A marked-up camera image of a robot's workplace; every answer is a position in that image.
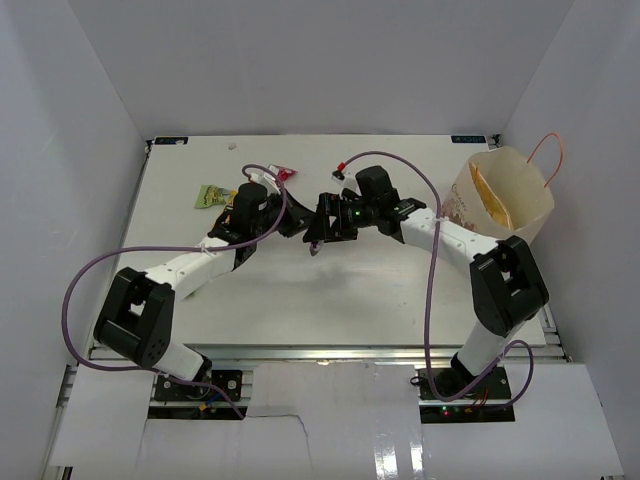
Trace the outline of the tan snack pouch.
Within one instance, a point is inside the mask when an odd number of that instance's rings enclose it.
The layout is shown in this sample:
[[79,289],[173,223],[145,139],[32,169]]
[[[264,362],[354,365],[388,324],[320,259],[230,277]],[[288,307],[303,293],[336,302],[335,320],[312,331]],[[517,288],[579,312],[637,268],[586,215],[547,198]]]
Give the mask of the tan snack pouch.
[[469,170],[471,180],[487,214],[498,225],[512,230],[513,222],[508,209],[493,191],[485,177],[482,175],[479,166],[477,164],[470,163]]

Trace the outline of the purple chocolate bar wrapper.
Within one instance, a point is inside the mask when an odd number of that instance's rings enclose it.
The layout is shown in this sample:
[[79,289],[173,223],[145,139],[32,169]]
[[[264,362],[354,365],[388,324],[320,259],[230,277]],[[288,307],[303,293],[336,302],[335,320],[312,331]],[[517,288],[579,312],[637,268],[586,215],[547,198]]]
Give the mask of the purple chocolate bar wrapper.
[[315,257],[322,249],[323,241],[314,241],[309,245],[309,252],[312,257]]

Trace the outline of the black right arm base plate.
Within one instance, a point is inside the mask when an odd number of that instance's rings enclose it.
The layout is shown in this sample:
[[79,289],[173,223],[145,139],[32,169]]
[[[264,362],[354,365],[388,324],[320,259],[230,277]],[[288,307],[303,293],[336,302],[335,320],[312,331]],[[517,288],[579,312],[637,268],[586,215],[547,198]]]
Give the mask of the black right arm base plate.
[[425,369],[419,369],[410,384],[418,389],[423,425],[513,423],[516,420],[512,406],[499,408],[512,397],[503,367],[496,367],[473,390],[452,402],[441,402],[434,396]]

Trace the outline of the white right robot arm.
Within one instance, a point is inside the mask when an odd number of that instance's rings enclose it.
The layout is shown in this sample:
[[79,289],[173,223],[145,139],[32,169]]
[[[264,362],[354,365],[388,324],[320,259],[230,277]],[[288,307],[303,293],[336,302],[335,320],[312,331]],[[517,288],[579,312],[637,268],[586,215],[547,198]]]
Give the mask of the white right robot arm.
[[353,180],[355,189],[320,194],[304,242],[317,252],[324,244],[352,241],[360,230],[374,227],[465,274],[477,322],[449,371],[434,382],[445,396],[477,397],[488,385],[485,371],[492,370],[515,333],[549,300],[528,243],[518,236],[499,240],[480,235],[437,217],[425,203],[401,198],[381,166],[368,167]]

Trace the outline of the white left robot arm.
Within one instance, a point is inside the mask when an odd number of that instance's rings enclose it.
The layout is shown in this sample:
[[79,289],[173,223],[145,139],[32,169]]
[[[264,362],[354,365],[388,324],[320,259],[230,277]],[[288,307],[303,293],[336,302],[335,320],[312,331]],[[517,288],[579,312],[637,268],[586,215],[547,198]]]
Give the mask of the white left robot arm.
[[125,267],[117,272],[94,339],[142,369],[177,378],[188,398],[202,398],[211,387],[211,362],[172,339],[176,304],[245,263],[257,250],[250,241],[269,229],[293,237],[309,227],[313,216],[293,197],[256,183],[241,185],[194,252],[144,271]]

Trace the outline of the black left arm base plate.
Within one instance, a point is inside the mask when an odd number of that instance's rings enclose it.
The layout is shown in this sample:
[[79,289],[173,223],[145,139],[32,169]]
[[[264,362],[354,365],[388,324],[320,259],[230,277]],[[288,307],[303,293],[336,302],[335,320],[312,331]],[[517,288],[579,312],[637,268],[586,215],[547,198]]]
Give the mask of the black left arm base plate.
[[[242,401],[243,372],[212,370],[203,379],[223,391],[245,414]],[[236,411],[216,389],[209,386],[189,386],[159,377],[152,390],[148,417],[156,420],[240,420]]]

